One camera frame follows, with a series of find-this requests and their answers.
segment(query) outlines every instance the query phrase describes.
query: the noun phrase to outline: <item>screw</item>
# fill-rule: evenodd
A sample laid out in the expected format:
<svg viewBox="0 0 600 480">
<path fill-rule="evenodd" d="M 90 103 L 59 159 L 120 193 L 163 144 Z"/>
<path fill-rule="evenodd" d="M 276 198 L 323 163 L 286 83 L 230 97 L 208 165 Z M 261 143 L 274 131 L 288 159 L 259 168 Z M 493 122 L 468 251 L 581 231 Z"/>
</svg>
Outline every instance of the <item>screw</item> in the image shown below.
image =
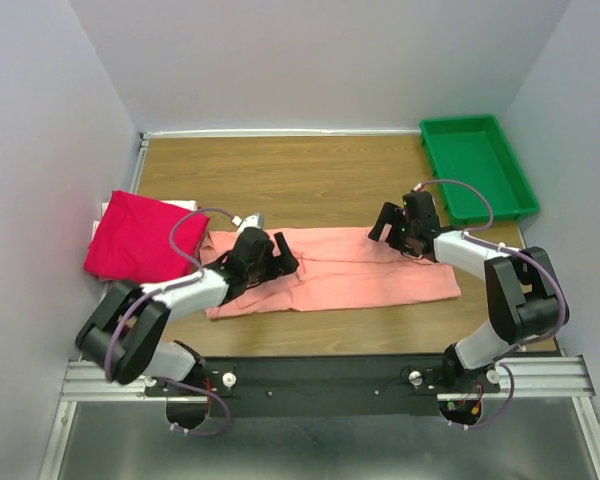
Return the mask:
<svg viewBox="0 0 600 480">
<path fill-rule="evenodd" d="M 413 385 L 414 387 L 417 387 L 418 385 L 422 385 L 422 374 L 419 371 L 414 370 L 413 372 L 411 372 L 409 374 L 409 381 L 411 382 L 411 385 Z"/>
</svg>

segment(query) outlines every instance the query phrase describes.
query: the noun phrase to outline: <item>cable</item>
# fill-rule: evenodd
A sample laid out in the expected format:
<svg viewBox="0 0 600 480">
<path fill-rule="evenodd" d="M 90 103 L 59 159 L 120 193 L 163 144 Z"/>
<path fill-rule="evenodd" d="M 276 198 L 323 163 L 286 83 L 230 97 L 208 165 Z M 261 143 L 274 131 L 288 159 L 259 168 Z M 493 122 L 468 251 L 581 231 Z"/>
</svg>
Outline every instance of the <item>cable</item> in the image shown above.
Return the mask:
<svg viewBox="0 0 600 480">
<path fill-rule="evenodd" d="M 176 252 L 181 257 L 183 257 L 183 258 L 189 260 L 191 263 L 193 263 L 193 265 L 196 267 L 196 270 L 198 270 L 200 272 L 200 275 L 193 277 L 189 280 L 185 280 L 185 281 L 182 281 L 179 283 L 174 283 L 165 288 L 157 288 L 148 293 L 145 293 L 140 298 L 138 298 L 135 302 L 133 302 L 131 304 L 131 306 L 129 306 L 127 311 L 124 312 L 124 315 L 122 315 L 122 317 L 120 318 L 118 325 L 116 325 L 116 328 L 113 331 L 113 334 L 111 335 L 111 340 L 109 341 L 109 345 L 107 347 L 107 352 L 104 357 L 104 373 L 105 373 L 105 378 L 107 379 L 108 382 L 113 382 L 112 363 L 113 363 L 113 351 L 115 349 L 115 346 L 118 343 L 118 340 L 120 340 L 120 335 L 122 335 L 122 330 L 124 329 L 124 326 L 126 325 L 127 321 L 133 316 L 133 314 L 136 312 L 136 310 L 138 310 L 140 305 L 145 303 L 151 297 L 155 297 L 156 295 L 158 295 L 160 293 L 164 293 L 169 290 L 175 290 L 176 288 L 186 287 L 188 285 L 192 285 L 196 282 L 199 282 L 202 279 L 202 277 L 204 276 L 204 267 L 200 263 L 200 261 L 198 261 L 197 258 L 195 258 L 195 257 L 189 255 L 188 253 L 186 253 L 185 251 L 183 251 L 180 247 L 178 247 L 178 245 L 175 242 L 175 235 L 176 235 L 176 232 L 180 229 L 180 227 L 194 215 L 198 215 L 198 214 L 204 213 L 204 212 L 219 212 L 219 213 L 226 215 L 227 217 L 229 217 L 232 220 L 234 218 L 237 218 L 235 215 L 231 214 L 230 212 L 228 212 L 227 210 L 225 210 L 223 208 L 217 208 L 217 207 L 199 208 L 198 210 L 194 210 L 193 212 L 190 212 L 187 215 L 185 215 L 184 217 L 182 217 L 171 228 L 171 231 L 169 232 L 169 245 L 171 245 L 171 248 L 173 249 L 174 252 Z"/>
<path fill-rule="evenodd" d="M 192 437 L 214 437 L 216 435 L 221 434 L 227 428 L 229 428 L 229 426 L 231 425 L 231 410 L 229 409 L 229 405 L 227 405 L 227 402 L 225 402 L 220 397 L 220 395 L 218 395 L 214 392 L 210 392 L 209 390 L 205 390 L 203 388 L 193 387 L 191 385 L 187 385 L 186 383 L 178 382 L 177 380 L 172 380 L 170 378 L 162 378 L 162 380 L 165 380 L 166 382 L 170 383 L 171 385 L 173 385 L 175 387 L 182 388 L 184 390 L 189 390 L 193 393 L 199 393 L 201 395 L 205 395 L 206 397 L 209 397 L 209 398 L 215 400 L 216 403 L 218 405 L 220 405 L 220 407 L 222 407 L 222 410 L 224 411 L 224 422 L 222 423 L 222 425 L 220 425 L 220 427 L 218 427 L 217 429 L 212 430 L 210 432 L 199 432 L 196 430 L 189 430 L 187 428 L 181 427 L 177 423 L 171 424 L 172 430 L 178 430 L 179 432 L 182 432 L 185 435 L 191 435 Z"/>
<path fill-rule="evenodd" d="M 176 224 L 173 226 L 173 228 L 171 229 L 171 232 L 169 232 L 169 245 L 171 245 L 171 248 L 173 249 L 174 252 L 176 252 L 178 255 L 180 255 L 182 258 L 186 258 L 187 260 L 189 260 L 198 270 L 202 270 L 202 264 L 200 263 L 200 261 L 192 256 L 189 255 L 187 252 L 185 252 L 184 250 L 182 250 L 177 244 L 176 244 L 176 232 L 180 229 L 180 227 L 187 221 L 189 220 L 191 217 L 198 215 L 199 213 L 204 213 L 204 212 L 218 212 L 218 213 L 222 213 L 223 215 L 226 215 L 227 217 L 229 217 L 230 219 L 234 219 L 234 218 L 238 218 L 236 217 L 236 215 L 233 215 L 232 213 L 230 213 L 229 211 L 225 210 L 224 208 L 218 208 L 218 207 L 205 207 L 205 208 L 199 208 L 198 210 L 194 210 L 191 213 L 188 213 L 187 215 L 185 215 L 184 217 L 182 217 L 180 220 L 178 220 L 176 222 Z"/>
<path fill-rule="evenodd" d="M 504 414 L 504 412 L 511 405 L 511 401 L 513 400 L 513 395 L 516 390 L 516 381 L 513 377 L 513 372 L 511 371 L 511 369 L 509 368 L 508 365 L 505 365 L 504 363 L 502 363 L 499 366 L 504 368 L 507 371 L 507 375 L 509 375 L 510 386 L 509 386 L 509 395 L 507 396 L 507 399 L 504 401 L 504 404 L 502 405 L 502 407 L 500 407 L 500 410 L 498 410 L 496 413 L 491 415 L 489 418 L 487 418 L 483 422 L 476 423 L 475 425 L 464 425 L 465 430 L 475 430 L 476 428 L 482 428 L 482 427 L 486 427 L 487 425 L 491 425 L 498 418 L 500 418 L 502 416 L 502 414 Z"/>
<path fill-rule="evenodd" d="M 519 252 L 518 250 L 506 247 L 503 244 L 496 245 L 495 243 L 489 242 L 487 240 L 482 240 L 481 238 L 477 238 L 477 237 L 474 237 L 473 235 L 469 234 L 469 232 L 479 232 L 479 231 L 488 229 L 489 227 L 491 227 L 493 225 L 493 220 L 494 220 L 493 208 L 491 208 L 491 204 L 484 197 L 484 195 L 482 195 L 478 190 L 476 190 L 471 185 L 469 185 L 465 182 L 461 182 L 459 180 L 440 178 L 440 179 L 428 180 L 426 182 L 419 183 L 418 185 L 416 185 L 413 188 L 412 191 L 419 191 L 420 189 L 422 189 L 423 187 L 425 187 L 427 185 L 438 184 L 438 183 L 449 183 L 451 185 L 459 185 L 461 187 L 464 187 L 464 188 L 472 191 L 476 196 L 478 196 L 478 198 L 480 198 L 480 200 L 482 200 L 482 203 L 484 203 L 485 207 L 487 207 L 487 211 L 489 212 L 489 221 L 482 226 L 465 228 L 463 230 L 463 238 L 465 238 L 467 241 L 469 241 L 475 245 L 479 245 L 481 247 L 486 247 L 490 250 L 495 250 L 497 252 L 504 252 L 508 255 L 514 256 L 514 257 L 519 258 L 522 261 L 528 263 L 533 268 L 535 268 L 538 271 L 538 273 L 540 273 L 540 275 L 542 275 L 547 280 L 547 282 L 549 282 L 549 284 L 551 285 L 551 288 L 553 288 L 553 290 L 556 292 L 556 299 L 558 301 L 558 320 L 556 321 L 555 326 L 551 330 L 546 332 L 544 335 L 540 335 L 535 338 L 523 340 L 518 345 L 520 345 L 520 346 L 530 345 L 532 343 L 542 342 L 544 340 L 548 340 L 548 339 L 554 337 L 560 331 L 560 329 L 563 327 L 563 325 L 565 323 L 566 316 L 567 316 L 567 302 L 566 302 L 566 299 L 564 298 L 564 292 L 562 291 L 562 288 L 560 287 L 560 285 L 558 284 L 556 279 L 553 278 L 553 275 L 551 275 L 542 265 L 540 265 L 534 259 L 530 258 L 529 256 L 525 255 L 522 252 Z M 515 352 L 517 349 L 518 349 L 518 346 L 514 345 L 510 350 L 505 352 L 499 358 L 504 358 L 507 355 Z"/>
<path fill-rule="evenodd" d="M 489 220 L 487 221 L 487 223 L 485 223 L 482 226 L 465 228 L 462 232 L 462 238 L 465 238 L 467 241 L 469 241 L 475 245 L 479 245 L 481 247 L 486 247 L 490 250 L 495 250 L 497 252 L 503 252 L 508 255 L 511 255 L 516 258 L 521 259 L 522 261 L 526 262 L 527 264 L 529 264 L 533 268 L 535 268 L 538 271 L 538 273 L 540 273 L 540 275 L 542 275 L 547 280 L 547 282 L 549 282 L 549 284 L 551 285 L 551 288 L 553 288 L 553 290 L 556 292 L 556 299 L 558 301 L 558 320 L 556 321 L 555 326 L 551 330 L 546 332 L 544 335 L 540 335 L 535 338 L 526 339 L 526 340 L 523 340 L 522 342 L 520 342 L 519 344 L 513 345 L 509 350 L 507 350 L 502 355 L 500 355 L 498 358 L 496 358 L 496 361 L 511 355 L 512 353 L 514 353 L 515 351 L 518 350 L 519 346 L 530 345 L 532 343 L 541 342 L 541 341 L 548 340 L 548 339 L 554 337 L 560 331 L 560 329 L 563 327 L 564 322 L 566 320 L 567 302 L 566 302 L 566 299 L 564 298 L 564 292 L 562 291 L 562 288 L 560 287 L 560 285 L 558 284 L 556 279 L 553 278 L 553 275 L 551 275 L 547 271 L 547 269 L 545 269 L 542 265 L 540 265 L 538 262 L 536 262 L 533 258 L 525 255 L 524 253 L 522 253 L 516 249 L 506 247 L 504 244 L 496 245 L 495 243 L 489 242 L 487 240 L 482 240 L 481 238 L 474 237 L 473 235 L 471 235 L 469 233 L 469 232 L 479 232 L 479 231 L 483 231 L 483 230 L 490 228 L 493 225 L 493 220 L 494 220 L 493 208 L 491 208 L 491 204 L 484 197 L 484 195 L 482 195 L 478 190 L 476 190 L 471 185 L 469 185 L 465 182 L 461 182 L 459 180 L 440 178 L 440 179 L 429 180 L 426 182 L 419 183 L 418 185 L 416 185 L 413 188 L 412 191 L 419 191 L 420 189 L 422 189 L 423 187 L 425 187 L 427 185 L 432 185 L 432 184 L 437 184 L 437 183 L 448 183 L 451 185 L 459 185 L 468 190 L 471 190 L 478 198 L 480 198 L 480 200 L 482 200 L 482 203 L 484 203 L 485 207 L 487 208 L 487 211 L 489 213 Z M 502 414 L 509 408 L 511 401 L 513 400 L 513 394 L 514 394 L 514 390 L 515 390 L 515 380 L 513 378 L 513 373 L 511 372 L 511 369 L 507 365 L 501 364 L 500 366 L 507 371 L 507 374 L 509 375 L 509 380 L 511 382 L 511 388 L 509 390 L 509 395 L 507 396 L 507 399 L 505 400 L 504 405 L 502 405 L 502 407 L 500 408 L 500 410 L 498 410 L 498 412 L 496 414 L 490 416 L 484 422 L 480 422 L 480 423 L 477 423 L 477 424 L 471 425 L 471 426 L 465 425 L 464 426 L 465 429 L 475 429 L 475 428 L 486 427 L 487 425 L 490 425 L 491 423 L 493 423 L 497 418 L 502 416 Z"/>
<path fill-rule="evenodd" d="M 196 267 L 196 270 L 198 272 L 200 272 L 200 275 L 190 278 L 188 280 L 184 280 L 182 282 L 171 284 L 164 288 L 156 288 L 154 290 L 151 290 L 150 292 L 143 294 L 141 297 L 139 297 L 135 302 L 133 302 L 129 306 L 129 308 L 124 312 L 122 317 L 120 317 L 120 320 L 118 321 L 118 324 L 116 325 L 116 328 L 111 335 L 111 340 L 109 341 L 109 345 L 107 346 L 107 351 L 105 353 L 104 374 L 105 374 L 105 378 L 108 382 L 113 382 L 113 352 L 115 350 L 115 346 L 117 345 L 118 341 L 120 340 L 120 335 L 122 335 L 122 331 L 124 330 L 125 325 L 129 321 L 129 319 L 134 315 L 136 310 L 138 310 L 138 308 L 142 304 L 144 304 L 147 300 L 151 299 L 152 297 L 154 297 L 160 293 L 164 293 L 164 292 L 167 292 L 170 290 L 175 290 L 177 288 L 192 285 L 196 282 L 199 282 L 202 279 L 202 277 L 204 276 L 204 266 L 202 265 L 202 263 L 200 263 L 200 261 L 197 258 L 193 257 L 192 255 L 189 255 L 184 250 L 182 250 L 175 242 L 175 235 L 176 235 L 176 232 L 178 231 L 178 229 L 180 229 L 180 227 L 194 215 L 198 215 L 198 214 L 204 213 L 204 212 L 222 213 L 223 215 L 226 215 L 227 217 L 229 217 L 231 219 L 231 222 L 236 226 L 239 226 L 240 223 L 242 223 L 242 219 L 240 217 L 233 215 L 232 213 L 228 212 L 227 210 L 225 210 L 223 208 L 217 208 L 217 207 L 199 208 L 198 210 L 194 210 L 193 212 L 188 213 L 187 215 L 185 215 L 184 217 L 182 217 L 180 220 L 178 220 L 176 222 L 176 224 L 173 226 L 173 228 L 169 232 L 169 245 L 171 246 L 171 248 L 173 249 L 174 252 L 176 252 L 181 257 L 189 260 Z M 214 435 L 218 435 L 218 434 L 222 433 L 224 430 L 226 430 L 229 427 L 229 424 L 231 423 L 231 411 L 229 410 L 229 406 L 226 404 L 226 402 L 224 400 L 222 400 L 222 398 L 220 398 L 219 395 L 217 395 L 211 391 L 204 390 L 202 388 L 193 387 L 191 385 L 186 385 L 184 383 L 178 382 L 176 380 L 172 380 L 170 378 L 164 378 L 163 380 L 165 382 L 170 383 L 171 385 L 176 386 L 176 387 L 183 388 L 185 390 L 189 390 L 194 393 L 199 393 L 199 394 L 207 396 L 208 398 L 215 400 L 222 407 L 222 409 L 224 410 L 224 413 L 225 413 L 225 421 L 224 421 L 223 425 L 220 428 L 218 428 L 217 430 L 214 430 L 211 432 L 195 432 L 192 430 L 188 430 L 186 428 L 182 428 L 177 424 L 173 424 L 172 429 L 182 431 L 185 434 L 191 435 L 194 437 L 212 437 Z"/>
<path fill-rule="evenodd" d="M 485 198 L 485 196 L 482 195 L 482 193 L 480 193 L 475 187 L 472 187 L 468 183 L 461 182 L 460 180 L 452 180 L 450 178 L 439 178 L 439 179 L 434 179 L 434 180 L 427 180 L 426 182 L 420 182 L 418 185 L 413 187 L 412 191 L 417 192 L 418 190 L 421 190 L 423 187 L 426 187 L 427 185 L 434 185 L 434 184 L 440 184 L 440 183 L 448 183 L 450 185 L 459 185 L 461 187 L 466 188 L 467 190 L 471 190 L 480 200 L 482 200 L 482 203 L 484 203 L 485 207 L 487 207 L 487 211 L 489 213 L 489 220 L 487 221 L 487 223 L 485 223 L 484 225 L 479 225 L 477 227 L 466 228 L 465 232 L 480 232 L 482 230 L 488 230 L 489 228 L 491 228 L 491 226 L 493 225 L 493 208 L 491 208 L 491 204 Z"/>
</svg>

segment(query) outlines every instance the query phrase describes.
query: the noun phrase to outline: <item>plastic tray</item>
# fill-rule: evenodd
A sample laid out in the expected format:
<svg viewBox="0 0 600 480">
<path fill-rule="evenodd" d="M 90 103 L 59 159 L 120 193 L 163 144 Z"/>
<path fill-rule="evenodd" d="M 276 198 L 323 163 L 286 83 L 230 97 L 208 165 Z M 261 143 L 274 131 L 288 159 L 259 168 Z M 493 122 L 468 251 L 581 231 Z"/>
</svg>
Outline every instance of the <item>plastic tray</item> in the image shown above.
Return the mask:
<svg viewBox="0 0 600 480">
<path fill-rule="evenodd" d="M 434 177 L 461 180 L 477 188 L 491 203 L 496 221 L 516 220 L 539 210 L 494 116 L 428 119 L 420 122 L 420 128 Z M 453 225 L 488 220 L 484 205 L 473 193 L 457 185 L 439 187 Z"/>
</svg>

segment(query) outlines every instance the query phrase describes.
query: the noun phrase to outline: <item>wooden tabletop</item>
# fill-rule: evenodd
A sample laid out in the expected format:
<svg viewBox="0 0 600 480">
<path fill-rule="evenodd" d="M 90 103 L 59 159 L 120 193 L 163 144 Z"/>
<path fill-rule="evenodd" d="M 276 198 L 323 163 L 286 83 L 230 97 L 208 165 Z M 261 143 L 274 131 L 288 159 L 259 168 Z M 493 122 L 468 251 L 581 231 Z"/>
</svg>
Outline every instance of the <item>wooden tabletop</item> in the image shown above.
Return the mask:
<svg viewBox="0 0 600 480">
<path fill-rule="evenodd" d="M 267 228 L 371 226 L 384 202 L 400 203 L 404 193 L 429 178 L 418 136 L 152 139 L 138 193 L 197 200 L 241 216 L 261 212 Z M 431 191 L 441 205 L 437 189 Z M 444 212 L 439 214 L 446 224 Z M 220 217 L 210 228 L 230 227 Z M 514 223 L 480 236 L 521 246 Z M 487 318 L 484 284 L 458 269 L 456 278 L 462 290 L 458 299 L 216 321 L 196 313 L 168 325 L 164 338 L 181 340 L 203 355 L 441 352 Z M 552 350 L 555 344 L 535 347 Z"/>
</svg>

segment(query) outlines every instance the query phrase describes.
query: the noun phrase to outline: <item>purple cable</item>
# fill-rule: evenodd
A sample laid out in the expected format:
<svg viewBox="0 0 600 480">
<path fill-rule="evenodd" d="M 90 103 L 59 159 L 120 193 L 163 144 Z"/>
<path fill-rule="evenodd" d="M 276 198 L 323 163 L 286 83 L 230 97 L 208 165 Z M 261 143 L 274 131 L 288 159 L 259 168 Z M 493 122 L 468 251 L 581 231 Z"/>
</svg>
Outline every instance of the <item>purple cable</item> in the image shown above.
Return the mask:
<svg viewBox="0 0 600 480">
<path fill-rule="evenodd" d="M 475 425 L 467 425 L 468 430 L 475 430 L 477 428 L 482 428 L 482 427 L 486 427 L 487 425 L 491 425 L 498 418 L 500 418 L 502 416 L 502 414 L 509 408 L 509 405 L 511 405 L 511 401 L 513 400 L 513 394 L 516 390 L 516 381 L 513 378 L 513 372 L 511 371 L 511 369 L 509 368 L 508 365 L 501 363 L 499 366 L 504 368 L 507 371 L 507 375 L 509 375 L 509 383 L 510 383 L 509 395 L 507 396 L 507 399 L 504 401 L 504 404 L 502 405 L 502 407 L 500 407 L 500 410 L 498 410 L 496 413 L 491 415 L 484 422 L 476 423 Z"/>
<path fill-rule="evenodd" d="M 127 311 L 124 312 L 124 314 L 118 321 L 118 324 L 116 325 L 116 328 L 113 331 L 113 334 L 111 335 L 111 341 L 109 342 L 109 345 L 107 347 L 107 352 L 104 357 L 104 374 L 105 374 L 105 378 L 108 382 L 113 382 L 113 352 L 115 350 L 115 346 L 117 345 L 118 341 L 120 340 L 120 336 L 122 335 L 124 326 L 126 325 L 127 321 L 133 316 L 133 314 L 136 312 L 136 310 L 138 310 L 138 308 L 144 302 L 149 300 L 151 297 L 154 297 L 163 292 L 167 292 L 169 290 L 174 290 L 176 288 L 181 288 L 181 287 L 186 287 L 188 285 L 192 285 L 196 282 L 199 282 L 202 279 L 202 277 L 204 276 L 204 267 L 203 267 L 202 263 L 200 263 L 200 261 L 197 258 L 195 258 L 195 257 L 189 255 L 188 253 L 186 253 L 185 251 L 183 251 L 180 247 L 178 247 L 178 245 L 175 242 L 175 235 L 176 235 L 176 232 L 178 231 L 178 229 L 194 215 L 197 215 L 199 213 L 204 213 L 204 212 L 219 212 L 219 213 L 226 215 L 230 219 L 235 218 L 235 215 L 231 214 L 230 212 L 228 212 L 227 210 L 225 210 L 223 208 L 206 207 L 206 208 L 200 208 L 191 213 L 188 213 L 187 215 L 185 215 L 184 217 L 182 217 L 180 220 L 178 220 L 176 222 L 176 224 L 171 229 L 171 232 L 169 232 L 169 245 L 178 255 L 189 260 L 196 267 L 196 270 L 198 270 L 200 272 L 200 275 L 197 275 L 188 280 L 184 280 L 182 282 L 171 284 L 166 288 L 156 288 L 155 290 L 151 290 L 150 292 L 142 295 L 140 298 L 138 298 L 135 302 L 133 302 L 129 306 Z M 223 431 L 225 431 L 227 429 L 227 427 L 231 423 L 231 412 L 229 410 L 229 406 L 226 404 L 226 402 L 224 400 L 222 400 L 222 398 L 220 398 L 218 395 L 216 395 L 215 393 L 210 392 L 208 390 L 204 390 L 204 389 L 198 388 L 198 387 L 193 387 L 191 385 L 186 385 L 184 383 L 177 382 L 170 378 L 164 378 L 163 380 L 165 380 L 166 382 L 168 382 L 176 387 L 190 390 L 194 393 L 199 393 L 201 395 L 205 395 L 205 396 L 215 400 L 216 402 L 218 402 L 218 404 L 220 404 L 220 406 L 222 407 L 222 409 L 224 410 L 224 413 L 225 413 L 225 422 L 223 423 L 223 425 L 220 428 L 218 428 L 217 430 L 214 430 L 211 432 L 195 432 L 195 431 L 189 431 L 189 430 L 185 431 L 184 428 L 182 428 L 178 425 L 174 425 L 175 429 L 180 430 L 182 432 L 187 433 L 188 435 L 192 435 L 195 437 L 212 437 L 214 435 L 218 435 L 218 434 L 222 433 Z"/>
<path fill-rule="evenodd" d="M 203 388 L 193 387 L 191 385 L 187 385 L 185 383 L 178 382 L 178 381 L 172 380 L 170 378 L 163 378 L 163 380 L 169 382 L 171 385 L 173 385 L 175 387 L 182 388 L 184 390 L 189 390 L 194 393 L 199 393 L 201 395 L 205 395 L 205 396 L 215 400 L 216 403 L 218 403 L 218 405 L 220 405 L 220 407 L 222 407 L 222 410 L 224 411 L 224 423 L 222 425 L 220 425 L 220 427 L 218 427 L 216 430 L 212 430 L 210 432 L 198 432 L 195 430 L 188 430 L 188 429 L 182 428 L 177 423 L 172 424 L 172 428 L 174 430 L 178 430 L 178 431 L 184 433 L 185 435 L 191 435 L 192 437 L 214 437 L 216 435 L 221 434 L 227 428 L 229 428 L 229 425 L 231 425 L 231 410 L 229 410 L 229 405 L 227 405 L 227 403 L 218 394 L 210 392 L 209 390 L 205 390 Z"/>
<path fill-rule="evenodd" d="M 422 187 L 426 187 L 427 185 L 435 185 L 435 184 L 439 184 L 439 183 L 448 183 L 450 185 L 459 185 L 468 190 L 471 190 L 480 200 L 482 200 L 482 203 L 484 203 L 485 207 L 487 207 L 487 211 L 489 212 L 489 221 L 487 223 L 485 223 L 484 225 L 479 225 L 477 227 L 468 227 L 465 229 L 465 232 L 480 232 L 482 230 L 487 230 L 487 229 L 491 228 L 491 225 L 493 225 L 493 208 L 491 208 L 491 204 L 485 198 L 485 196 L 482 195 L 482 193 L 480 193 L 475 187 L 472 187 L 468 183 L 461 182 L 460 180 L 452 180 L 450 178 L 449 179 L 439 178 L 439 179 L 435 179 L 435 180 L 427 180 L 426 182 L 421 182 L 418 185 L 416 185 L 414 190 L 420 190 Z"/>
<path fill-rule="evenodd" d="M 459 180 L 440 178 L 440 179 L 422 182 L 422 183 L 416 185 L 414 187 L 413 191 L 418 191 L 426 185 L 432 185 L 432 184 L 437 184 L 437 183 L 449 183 L 451 185 L 459 185 L 468 190 L 471 190 L 474 194 L 476 194 L 476 196 L 478 198 L 480 198 L 480 200 L 482 200 L 482 203 L 484 203 L 485 207 L 487 207 L 487 211 L 489 212 L 489 221 L 482 226 L 465 228 L 463 231 L 462 238 L 466 239 L 467 241 L 469 241 L 475 245 L 479 245 L 481 247 L 486 247 L 491 250 L 495 250 L 497 252 L 504 252 L 508 255 L 512 255 L 512 256 L 519 258 L 522 261 L 528 263 L 533 268 L 535 268 L 538 271 L 538 273 L 540 273 L 540 275 L 542 275 L 547 280 L 547 282 L 549 282 L 549 284 L 551 285 L 553 290 L 556 292 L 556 299 L 558 300 L 558 320 L 556 321 L 555 326 L 551 330 L 549 330 L 547 333 L 545 333 L 544 335 L 540 335 L 536 338 L 522 341 L 522 342 L 520 342 L 520 344 L 513 345 L 509 350 L 507 350 L 502 355 L 500 355 L 498 358 L 496 358 L 496 361 L 501 360 L 502 358 L 505 358 L 505 357 L 511 355 L 512 353 L 516 352 L 518 350 L 519 346 L 530 345 L 532 343 L 541 342 L 541 341 L 548 340 L 549 338 L 555 336 L 560 331 L 562 326 L 564 325 L 564 322 L 566 320 L 566 315 L 567 315 L 567 302 L 564 298 L 564 293 L 562 291 L 562 288 L 560 288 L 560 285 L 558 285 L 558 282 L 556 281 L 556 279 L 553 278 L 553 276 L 542 265 L 540 265 L 534 259 L 525 255 L 524 253 L 519 252 L 518 250 L 515 250 L 513 248 L 500 247 L 499 245 L 496 245 L 495 243 L 489 242 L 487 240 L 482 240 L 481 238 L 477 238 L 477 237 L 474 237 L 473 235 L 469 234 L 469 232 L 479 232 L 479 231 L 490 228 L 491 225 L 493 225 L 493 217 L 494 217 L 493 216 L 493 208 L 491 208 L 491 204 L 489 203 L 489 201 L 484 197 L 484 195 L 482 195 L 478 190 L 476 190 L 471 185 L 461 182 Z M 511 372 L 511 369 L 504 364 L 501 364 L 501 366 L 507 371 L 507 374 L 509 375 L 509 379 L 511 381 L 511 389 L 509 391 L 509 396 L 505 400 L 504 405 L 502 405 L 502 408 L 500 408 L 500 410 L 498 410 L 498 412 L 496 414 L 492 415 L 484 422 L 481 422 L 476 425 L 472 425 L 468 428 L 475 429 L 475 428 L 481 428 L 481 427 L 490 425 L 491 423 L 493 423 L 493 421 L 495 421 L 497 418 L 502 416 L 502 414 L 509 408 L 511 401 L 513 400 L 513 392 L 515 389 L 515 380 L 513 379 L 513 373 Z"/>
<path fill-rule="evenodd" d="M 440 178 L 440 179 L 428 180 L 426 182 L 422 182 L 422 183 L 416 185 L 416 187 L 414 188 L 414 191 L 420 190 L 422 187 L 424 187 L 426 185 L 432 185 L 432 184 L 436 184 L 436 183 L 449 183 L 452 185 L 459 185 L 468 190 L 471 190 L 473 193 L 475 193 L 478 196 L 478 198 L 480 198 L 480 200 L 482 200 L 482 203 L 484 203 L 485 207 L 487 207 L 487 211 L 489 212 L 489 221 L 482 226 L 466 228 L 464 230 L 463 238 L 465 238 L 467 241 L 469 241 L 475 245 L 479 245 L 481 247 L 486 247 L 486 248 L 489 248 L 491 250 L 495 250 L 498 252 L 507 253 L 509 255 L 517 257 L 517 258 L 521 259 L 522 261 L 528 263 L 533 268 L 535 268 L 538 271 L 538 273 L 540 273 L 540 275 L 542 275 L 547 280 L 547 282 L 549 282 L 549 284 L 551 285 L 551 288 L 553 288 L 553 290 L 556 292 L 556 299 L 558 301 L 558 320 L 556 321 L 555 326 L 551 330 L 549 330 L 547 333 L 545 333 L 544 335 L 540 335 L 536 338 L 532 338 L 532 339 L 520 342 L 520 345 L 530 345 L 532 343 L 542 342 L 544 340 L 550 339 L 551 337 L 554 337 L 560 331 L 560 329 L 563 327 L 564 322 L 566 320 L 567 302 L 566 302 L 566 299 L 564 298 L 564 292 L 562 291 L 562 288 L 560 288 L 560 285 L 558 285 L 558 282 L 556 281 L 556 279 L 553 278 L 553 275 L 551 275 L 542 265 L 540 265 L 534 259 L 528 257 L 524 253 L 519 252 L 518 250 L 515 250 L 513 248 L 508 248 L 508 247 L 500 247 L 499 245 L 496 245 L 495 243 L 489 242 L 487 240 L 482 240 L 481 238 L 474 237 L 473 235 L 469 235 L 469 232 L 478 232 L 481 230 L 486 230 L 487 228 L 491 227 L 491 225 L 493 225 L 493 208 L 491 208 L 491 204 L 484 197 L 484 195 L 482 195 L 478 190 L 476 190 L 471 185 L 461 182 L 459 180 Z M 500 356 L 499 359 L 504 358 L 507 355 L 510 355 L 511 353 L 515 352 L 516 350 L 517 350 L 517 346 L 514 345 L 510 350 L 508 350 L 502 356 Z"/>
</svg>

